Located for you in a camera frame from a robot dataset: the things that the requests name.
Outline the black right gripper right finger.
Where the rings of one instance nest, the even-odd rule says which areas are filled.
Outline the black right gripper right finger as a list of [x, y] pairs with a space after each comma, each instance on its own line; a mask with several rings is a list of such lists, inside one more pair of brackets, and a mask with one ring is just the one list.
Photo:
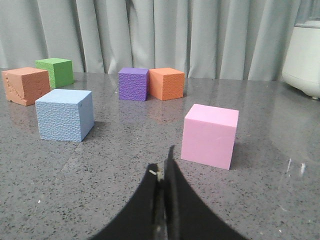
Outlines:
[[195, 193], [169, 148], [164, 164], [164, 204], [169, 240], [244, 240]]

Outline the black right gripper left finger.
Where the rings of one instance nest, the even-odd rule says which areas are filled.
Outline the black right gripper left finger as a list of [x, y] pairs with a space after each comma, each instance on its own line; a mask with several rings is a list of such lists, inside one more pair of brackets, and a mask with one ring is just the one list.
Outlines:
[[147, 166], [140, 185], [129, 202], [93, 240], [152, 240], [158, 166]]

